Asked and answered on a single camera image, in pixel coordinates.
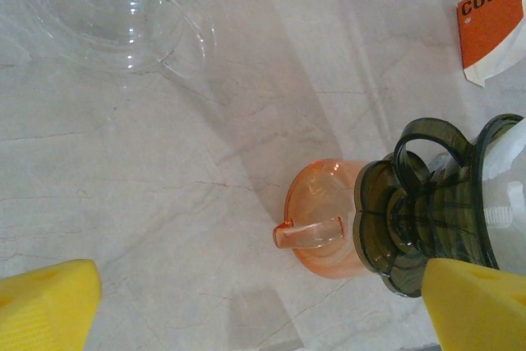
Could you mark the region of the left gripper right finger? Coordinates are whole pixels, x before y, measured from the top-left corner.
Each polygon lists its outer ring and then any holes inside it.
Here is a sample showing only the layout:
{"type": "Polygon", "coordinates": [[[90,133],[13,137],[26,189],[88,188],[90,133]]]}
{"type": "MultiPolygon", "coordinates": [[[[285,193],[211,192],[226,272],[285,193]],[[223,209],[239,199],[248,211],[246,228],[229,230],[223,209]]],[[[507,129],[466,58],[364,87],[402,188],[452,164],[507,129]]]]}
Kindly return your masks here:
{"type": "Polygon", "coordinates": [[[443,350],[524,350],[525,278],[445,258],[429,260],[422,298],[443,350]]]}

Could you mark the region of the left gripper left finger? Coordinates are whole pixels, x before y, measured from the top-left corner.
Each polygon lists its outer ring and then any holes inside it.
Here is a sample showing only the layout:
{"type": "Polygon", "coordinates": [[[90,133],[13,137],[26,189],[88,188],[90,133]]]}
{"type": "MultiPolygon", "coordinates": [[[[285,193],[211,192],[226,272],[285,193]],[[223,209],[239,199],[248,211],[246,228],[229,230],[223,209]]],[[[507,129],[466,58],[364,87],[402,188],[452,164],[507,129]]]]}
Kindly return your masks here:
{"type": "Polygon", "coordinates": [[[2,350],[82,350],[102,296],[92,260],[64,261],[1,280],[2,350]]]}

